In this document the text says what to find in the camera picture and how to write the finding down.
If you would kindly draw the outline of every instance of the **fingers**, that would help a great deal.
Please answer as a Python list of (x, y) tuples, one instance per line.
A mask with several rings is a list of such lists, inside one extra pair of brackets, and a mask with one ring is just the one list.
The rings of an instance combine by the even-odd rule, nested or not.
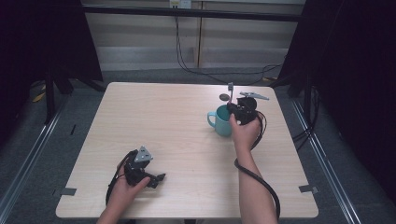
[(134, 186), (134, 189), (140, 191), (141, 189), (145, 188), (148, 185), (149, 181), (150, 178), (148, 176), (143, 178), (139, 183), (137, 183), (136, 186)]
[(230, 122), (231, 127), (235, 127), (236, 125), (238, 125), (238, 123), (236, 122), (236, 119), (235, 119), (235, 115), (234, 115), (234, 114), (231, 114), (231, 115), (230, 115), (229, 122)]

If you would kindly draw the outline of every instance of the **metal rod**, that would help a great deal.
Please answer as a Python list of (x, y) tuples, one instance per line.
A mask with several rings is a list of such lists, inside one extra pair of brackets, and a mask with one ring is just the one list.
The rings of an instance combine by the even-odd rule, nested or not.
[(35, 163), (37, 162), (44, 146), (47, 144), (53, 129), (55, 128), (61, 112), (64, 110), (68, 98), (63, 98), (60, 107), (54, 114), (52, 120), (44, 126), (41, 134), (37, 137), (35, 144), (29, 152), (26, 160), (24, 161), (21, 169), (15, 175), (12, 183), (8, 187), (6, 193), (3, 195), (0, 201), (0, 224), (6, 223), (8, 215), (10, 214), (12, 207), (18, 200), (24, 185), (27, 182), (29, 174), (32, 173)]
[(38, 5), (41, 9), (83, 11), (86, 13), (106, 13), (106, 14), (127, 14), (127, 15), (148, 15), (148, 16), (178, 16), (196, 18), (219, 18), (237, 19), (252, 21), (294, 21), (298, 22), (302, 17), (292, 14), (271, 14), (253, 13), (185, 8), (167, 7), (114, 7), (104, 5), (83, 4), (82, 6), (63, 6), (63, 5)]
[[(300, 103), (297, 101), (293, 101), (294, 110), (303, 125), (303, 128), (308, 128), (307, 122), (304, 120), (304, 111)], [(338, 179), (337, 174), (335, 173), (334, 169), (332, 168), (332, 164), (330, 163), (329, 159), (326, 156), (326, 153), (319, 142), (315, 133), (311, 133), (309, 137), (309, 141), (311, 143), (312, 148), (318, 158), (318, 162), (323, 170), (323, 173), (326, 175), (326, 178), (329, 182), (330, 187), (334, 193), (335, 198), (337, 199), (338, 204), (340, 205), (341, 210), (343, 211), (346, 220), (350, 224), (361, 223), (359, 215), (355, 209), (354, 204), (350, 201), (347, 192), (345, 191), (344, 187), (342, 186), (340, 180)]]

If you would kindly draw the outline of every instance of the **silver metal part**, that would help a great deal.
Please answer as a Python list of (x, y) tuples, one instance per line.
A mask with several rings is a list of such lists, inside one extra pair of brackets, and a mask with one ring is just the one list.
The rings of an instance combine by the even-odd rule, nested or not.
[(244, 92), (244, 91), (241, 91), (240, 94), (244, 95), (246, 97), (251, 97), (251, 98), (256, 98), (256, 99), (270, 100), (270, 98), (268, 98), (266, 96), (261, 96), (260, 94), (257, 94), (255, 92)]
[(228, 100), (230, 100), (230, 96), (229, 96), (228, 94), (226, 94), (226, 93), (221, 94), (221, 95), (219, 96), (219, 98), (220, 98), (221, 101), (228, 101)]
[(140, 147), (139, 151), (137, 152), (136, 157), (134, 158), (135, 162), (142, 162), (142, 161), (151, 161), (152, 156), (149, 151), (145, 147)]

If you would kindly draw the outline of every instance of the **black curtain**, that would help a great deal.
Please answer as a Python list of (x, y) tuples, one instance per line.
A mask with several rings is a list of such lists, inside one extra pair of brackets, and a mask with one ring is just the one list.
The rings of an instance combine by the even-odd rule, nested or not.
[(78, 6), (78, 0), (2, 1), (0, 142), (11, 133), (31, 84), (45, 79), (50, 66), (60, 68), (65, 77), (102, 80), (88, 23)]

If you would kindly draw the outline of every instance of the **wooden table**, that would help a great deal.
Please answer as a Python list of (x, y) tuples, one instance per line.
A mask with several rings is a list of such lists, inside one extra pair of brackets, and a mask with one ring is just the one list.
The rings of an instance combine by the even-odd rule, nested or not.
[[(281, 217), (317, 216), (312, 193), (299, 190), (308, 183), (273, 89), (234, 87), (235, 102), (240, 91), (270, 98), (258, 100), (268, 123), (252, 153), (279, 197)], [(166, 178), (144, 189), (125, 217), (240, 217), (233, 140), (217, 135), (206, 120), (224, 104), (222, 93), (227, 86), (111, 83), (66, 185), (76, 194), (62, 196), (57, 216), (99, 217), (118, 163), (145, 146), (154, 157), (146, 172)]]

